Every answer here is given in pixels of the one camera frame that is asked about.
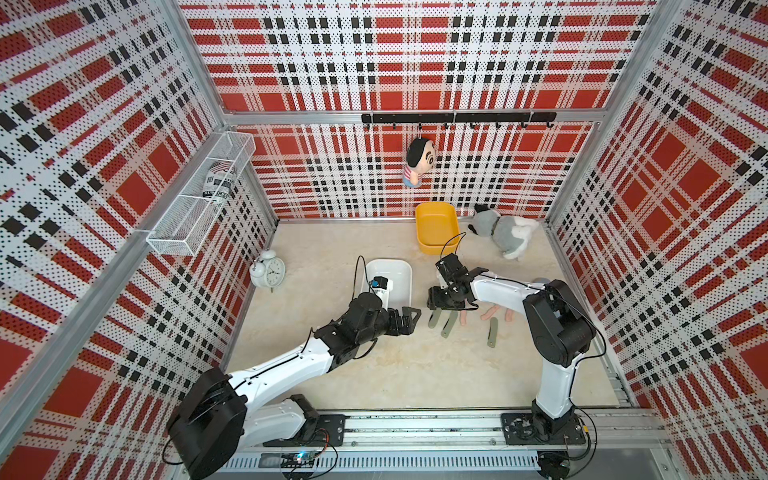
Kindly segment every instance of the wall-mounted wire basket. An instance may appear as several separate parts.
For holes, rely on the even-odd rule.
[[[253,135],[224,132],[147,237],[160,255],[196,255],[249,164]]]

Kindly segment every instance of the black cable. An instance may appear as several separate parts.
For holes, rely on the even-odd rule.
[[[312,443],[312,442],[314,442],[314,441],[315,441],[315,437],[317,437],[317,432],[319,432],[319,429],[315,430],[315,431],[312,433],[312,436],[310,437],[310,439],[309,439],[309,440],[307,440],[307,441],[306,441],[306,442],[304,442],[304,443],[302,443],[302,442],[297,442],[296,440],[291,440],[291,439],[289,439],[289,441],[290,441],[290,442],[292,442],[293,444],[295,444],[296,446],[299,446],[299,447],[306,447],[307,445],[309,445],[310,443]]]
[[[584,471],[584,469],[585,469],[585,468],[587,468],[587,467],[589,466],[589,464],[592,462],[592,459],[594,458],[594,454],[595,454],[595,453],[598,451],[598,428],[597,428],[597,426],[594,424],[594,420],[593,420],[593,419],[592,419],[592,417],[590,417],[590,416],[589,416],[589,414],[588,414],[588,413],[587,413],[587,412],[586,412],[586,411],[585,411],[583,408],[581,408],[580,406],[576,406],[576,405],[574,405],[574,407],[576,407],[576,409],[579,409],[579,410],[581,410],[581,412],[582,412],[582,413],[584,413],[584,414],[587,416],[587,418],[589,419],[589,421],[590,421],[590,422],[592,422],[592,428],[593,428],[593,430],[594,430],[594,445],[593,445],[593,447],[592,447],[592,455],[589,457],[589,460],[587,460],[587,463],[583,464],[583,465],[581,466],[581,468],[580,468],[580,469],[578,469],[576,472],[573,472],[572,474],[570,474],[569,476],[567,476],[567,477],[565,477],[565,478],[573,478],[573,477],[575,477],[576,475],[578,475],[578,474],[582,473],[582,472]],[[587,433],[587,440],[589,440],[589,439],[590,439],[590,436],[589,436],[589,432],[586,432],[586,433]]]
[[[484,275],[482,273],[480,275],[481,276],[485,276],[485,277],[490,278],[490,279],[493,279],[493,280],[498,279],[498,280],[506,280],[508,282],[519,283],[520,285],[526,286],[527,288],[530,288],[530,289],[533,289],[533,290],[538,290],[540,292],[546,292],[546,293],[551,294],[552,296],[556,296],[557,298],[562,300],[563,303],[565,303],[566,305],[571,307],[575,312],[577,312],[581,316],[583,316],[584,320],[586,320],[592,326],[594,331],[597,332],[598,335],[600,336],[600,340],[602,340],[602,343],[603,343],[603,352],[602,353],[600,353],[598,355],[592,355],[592,356],[583,356],[579,360],[576,361],[576,363],[574,364],[574,375],[571,377],[571,384],[568,387],[568,401],[571,402],[571,404],[574,406],[575,409],[581,410],[587,416],[587,418],[589,418],[589,421],[592,422],[592,427],[593,427],[593,430],[594,430],[594,445],[592,446],[592,455],[590,456],[589,460],[587,460],[587,463],[585,463],[580,469],[578,469],[572,475],[569,475],[568,477],[566,477],[566,478],[573,478],[574,476],[576,476],[579,473],[583,472],[584,469],[587,468],[587,466],[590,464],[590,462],[592,462],[592,459],[594,458],[594,454],[598,450],[598,428],[594,424],[594,420],[592,419],[592,417],[590,417],[589,414],[583,408],[581,408],[580,406],[577,406],[573,402],[573,400],[571,399],[571,393],[573,391],[574,381],[576,380],[576,372],[578,371],[578,364],[581,363],[582,361],[586,360],[586,359],[599,359],[600,357],[604,356],[608,352],[608,344],[605,341],[605,337],[603,336],[603,333],[592,322],[592,319],[590,319],[584,312],[582,312],[580,309],[578,309],[575,306],[573,306],[570,302],[568,302],[565,298],[563,298],[562,295],[559,295],[556,292],[548,292],[547,290],[539,289],[539,288],[536,288],[535,286],[530,286],[527,283],[523,283],[523,282],[521,282],[519,280],[513,280],[511,278],[502,278],[500,276]],[[586,435],[587,435],[587,441],[588,441],[588,443],[587,443],[587,450],[585,450],[582,455],[580,455],[580,456],[578,456],[576,458],[569,458],[569,460],[581,460],[589,452],[589,445],[590,445],[589,442],[591,441],[591,437],[589,435],[589,432],[586,432]]]
[[[276,364],[276,365],[272,365],[271,367],[267,367],[265,370],[262,370],[261,372],[258,372],[256,375],[254,375],[254,376],[250,376],[250,377],[248,377],[247,379],[243,380],[242,382],[238,383],[238,384],[237,384],[237,386],[236,386],[235,388],[233,388],[232,390],[237,390],[237,389],[239,389],[239,388],[240,388],[240,386],[241,386],[241,385],[243,385],[244,383],[246,383],[248,380],[252,380],[252,379],[255,379],[255,378],[256,378],[256,377],[258,377],[259,375],[263,375],[264,373],[267,373],[267,372],[269,372],[271,369],[275,369],[275,368],[277,368],[277,367],[279,367],[279,366],[281,366],[281,365],[284,365],[284,364],[286,364],[286,363],[290,362],[291,360],[294,360],[294,359],[297,359],[297,358],[299,358],[299,356],[298,356],[298,355],[296,355],[296,356],[292,356],[292,357],[291,357],[291,358],[289,358],[288,360],[283,360],[282,362],[280,362],[280,363],[278,363],[278,364]]]
[[[466,235],[466,232],[461,232],[458,235],[454,235],[453,237],[449,238],[447,242],[445,242],[445,245],[442,246],[442,250],[440,250],[440,258],[442,259],[442,253],[445,252],[445,248],[448,246],[449,243],[451,243],[451,240],[455,239],[456,237],[461,237],[458,239],[458,243],[456,244],[456,250],[453,250],[453,253],[458,252],[458,246],[461,244],[462,240],[464,240],[464,235]]]
[[[301,349],[301,352],[299,352],[299,355],[304,353],[304,350],[306,349],[306,346],[310,343],[310,338],[312,338],[312,334],[315,333],[315,330],[310,327],[310,334],[306,336],[306,342],[304,342],[304,346]]]
[[[373,339],[373,342],[371,343],[371,346],[368,348],[368,350],[366,350],[366,352],[365,352],[365,353],[363,353],[361,356],[356,356],[356,357],[354,357],[352,360],[360,360],[360,359],[362,359],[362,358],[365,358],[365,357],[366,357],[366,355],[368,355],[369,353],[371,353],[371,350],[373,350],[373,347],[375,347],[375,346],[376,346],[376,342],[378,342],[378,341],[379,341],[379,339]]]
[[[336,465],[338,465],[338,463],[339,463],[339,451],[336,450],[336,447],[334,447],[333,445],[330,444],[330,434],[328,433],[327,430],[325,430],[325,429],[317,429],[317,430],[315,430],[315,432],[312,434],[312,438],[314,439],[314,437],[317,434],[317,432],[321,432],[321,431],[326,433],[326,448],[328,448],[328,447],[332,448],[333,451],[336,453],[336,458],[333,460],[333,465],[331,465],[331,468],[328,468],[328,470],[324,471],[323,473],[321,473],[319,475],[314,475],[312,477],[309,477],[306,480],[311,480],[312,478],[322,477],[326,473],[329,473],[331,470],[333,470],[336,467]],[[288,480],[292,480],[293,473],[299,467],[301,467],[301,465],[297,465],[297,466],[293,467],[293,469],[288,473],[288,476],[287,476]]]
[[[333,445],[331,445],[330,443],[328,444],[328,446],[329,446],[330,448],[332,448],[332,449],[333,449],[333,451],[336,453],[336,459],[335,459],[335,460],[333,460],[333,465],[331,465],[331,468],[328,468],[326,471],[324,471],[324,472],[323,472],[323,473],[321,473],[320,475],[315,475],[315,476],[313,476],[313,477],[309,477],[307,480],[312,480],[313,478],[319,478],[319,477],[322,477],[322,476],[323,476],[323,475],[325,475],[326,473],[330,473],[330,471],[331,471],[331,470],[333,470],[334,468],[336,468],[336,465],[339,463],[339,451],[338,451],[338,450],[336,450],[336,447],[334,447],[334,446],[333,446]]]
[[[366,266],[368,263],[366,262],[366,258],[363,255],[358,255],[357,260],[355,260],[355,276],[352,280],[352,300],[355,299],[355,290],[357,289],[357,267],[360,263],[360,259],[362,258],[362,268],[366,271],[366,285],[368,285],[368,291],[371,291],[371,283],[368,281],[368,267]]]
[[[587,458],[587,455],[589,455],[590,446],[592,443],[592,438],[589,436],[589,430],[584,430],[584,423],[581,421],[581,418],[576,416],[576,418],[579,419],[579,423],[581,423],[581,431],[584,432],[584,434],[587,436],[587,449],[585,449],[580,455],[571,457],[571,453],[568,451],[568,440],[565,440],[565,453],[568,455],[568,460],[582,460],[584,458]]]
[[[215,407],[215,406],[218,406],[218,405],[221,405],[221,402],[216,402],[216,403],[214,403],[213,405],[211,405],[210,407],[208,407],[207,409],[203,410],[201,414],[199,414],[199,415],[198,415],[198,416],[196,416],[195,418],[191,419],[191,420],[189,421],[189,423],[187,424],[187,426],[189,426],[189,425],[192,425],[192,423],[193,423],[195,420],[199,419],[201,416],[203,416],[203,415],[205,415],[206,413],[210,412],[210,410],[211,410],[211,409],[213,409],[213,407]],[[181,462],[169,462],[168,460],[166,460],[166,459],[165,459],[165,452],[166,452],[166,450],[168,449],[168,446],[170,445],[170,443],[171,443],[173,440],[174,440],[174,437],[170,437],[170,438],[168,439],[168,441],[167,441],[167,442],[165,442],[165,446],[163,447],[163,453],[161,454],[161,458],[163,459],[163,463],[165,463],[166,465],[181,465],[182,463],[184,463],[184,461],[181,461]]]

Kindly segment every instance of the gray stuffed dog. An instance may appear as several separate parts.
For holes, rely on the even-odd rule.
[[[485,205],[475,205],[475,216],[469,229],[480,237],[491,237],[508,260],[518,258],[536,229],[538,222],[524,217],[500,215]]]

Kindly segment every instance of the green plastic strip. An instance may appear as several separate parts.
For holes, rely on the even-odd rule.
[[[432,316],[429,317],[429,323],[427,323],[429,328],[433,329],[437,326],[437,322],[440,320],[440,313],[442,313],[442,310],[439,308],[432,312]]]
[[[445,326],[442,327],[442,338],[447,339],[448,335],[451,334],[451,329],[453,328],[454,324],[456,323],[456,319],[458,318],[458,312],[455,310],[451,312],[450,315],[448,315],[448,322],[445,322]]]
[[[498,318],[491,318],[491,329],[488,331],[488,346],[496,348],[496,333],[498,333]]]

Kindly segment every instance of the white robotic arm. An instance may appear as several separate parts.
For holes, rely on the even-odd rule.
[[[218,368],[204,372],[171,415],[170,441],[194,480],[218,470],[239,446],[274,439],[310,442],[319,415],[303,396],[280,404],[267,402],[305,380],[355,359],[361,345],[381,335],[413,333],[421,310],[382,308],[373,293],[360,293],[348,310],[310,332],[307,341],[269,362],[225,376]]]
[[[503,280],[492,272],[478,275],[471,283],[472,295],[481,302],[491,302],[515,312],[527,315],[523,301],[530,295],[545,291],[543,283],[518,283]],[[552,419],[567,415],[571,403],[571,386],[576,375],[576,365],[585,354],[576,355],[571,364],[560,364],[544,360],[541,368],[541,386],[536,395],[536,405]]]
[[[429,309],[464,310],[467,302],[485,301],[526,316],[536,350],[544,357],[541,386],[531,405],[533,423],[539,437],[551,438],[574,414],[576,366],[596,333],[568,285],[560,280],[521,283],[483,268],[468,271],[453,253],[436,266],[441,287],[429,290]]]

